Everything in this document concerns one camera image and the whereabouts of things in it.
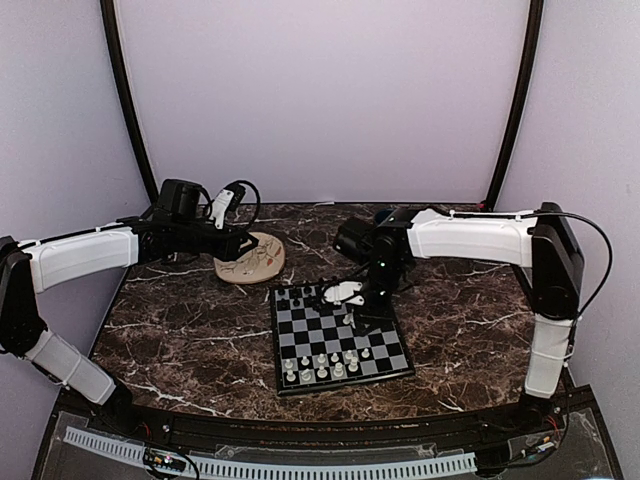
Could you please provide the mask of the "white chess queen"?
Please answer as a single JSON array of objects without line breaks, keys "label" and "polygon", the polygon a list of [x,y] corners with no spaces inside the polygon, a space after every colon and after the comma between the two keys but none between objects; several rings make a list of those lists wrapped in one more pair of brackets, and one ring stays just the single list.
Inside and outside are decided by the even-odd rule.
[{"label": "white chess queen", "polygon": [[344,376],[344,365],[341,362],[337,362],[334,365],[334,369],[333,369],[333,375],[336,378],[341,378]]}]

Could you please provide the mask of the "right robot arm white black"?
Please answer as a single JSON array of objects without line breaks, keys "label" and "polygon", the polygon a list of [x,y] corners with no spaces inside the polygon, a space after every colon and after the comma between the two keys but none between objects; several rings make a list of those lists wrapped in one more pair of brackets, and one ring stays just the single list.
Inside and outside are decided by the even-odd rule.
[{"label": "right robot arm white black", "polygon": [[564,211],[555,203],[534,210],[487,213],[396,208],[379,221],[348,220],[335,248],[364,266],[361,286],[346,294],[360,313],[383,318],[393,293],[420,263],[466,266],[473,276],[510,273],[533,319],[523,394],[510,413],[521,434],[549,416],[551,398],[572,349],[580,317],[584,256]]}]

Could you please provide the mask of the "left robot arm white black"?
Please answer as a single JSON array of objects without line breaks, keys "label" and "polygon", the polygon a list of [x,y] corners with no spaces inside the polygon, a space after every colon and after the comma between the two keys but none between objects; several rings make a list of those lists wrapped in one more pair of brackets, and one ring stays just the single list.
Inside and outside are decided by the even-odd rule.
[{"label": "left robot arm white black", "polygon": [[45,240],[1,239],[1,351],[102,408],[120,436],[141,427],[126,386],[88,356],[116,284],[173,254],[236,260],[257,247],[242,228],[128,218]]}]

